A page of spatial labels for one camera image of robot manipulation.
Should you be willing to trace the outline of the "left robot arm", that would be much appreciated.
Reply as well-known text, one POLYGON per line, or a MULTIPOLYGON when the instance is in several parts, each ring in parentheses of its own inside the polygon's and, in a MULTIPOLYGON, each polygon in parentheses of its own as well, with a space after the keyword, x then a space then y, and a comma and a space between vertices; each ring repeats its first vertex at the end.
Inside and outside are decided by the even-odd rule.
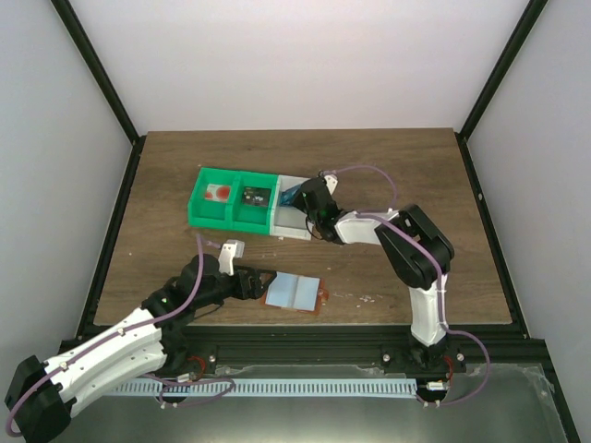
POLYGON ((44 361, 16 367, 5 396, 5 431, 28 442, 49 442, 92 402, 121 383, 188 362, 182 330, 208 305, 228 298, 258 300, 276 271, 236 266, 223 270, 211 255, 195 256, 131 314, 81 345, 44 361))

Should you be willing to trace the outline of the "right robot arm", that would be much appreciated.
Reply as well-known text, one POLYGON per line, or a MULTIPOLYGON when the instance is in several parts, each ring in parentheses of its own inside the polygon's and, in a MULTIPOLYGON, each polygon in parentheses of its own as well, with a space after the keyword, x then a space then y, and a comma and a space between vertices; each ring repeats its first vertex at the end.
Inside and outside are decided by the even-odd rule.
POLYGON ((446 348, 445 289, 454 249, 428 215, 415 204, 383 212, 342 209, 324 176, 284 191, 280 202, 303 212, 306 224, 326 242, 382 248, 395 275, 409 289, 409 360, 420 371, 435 369, 446 348))

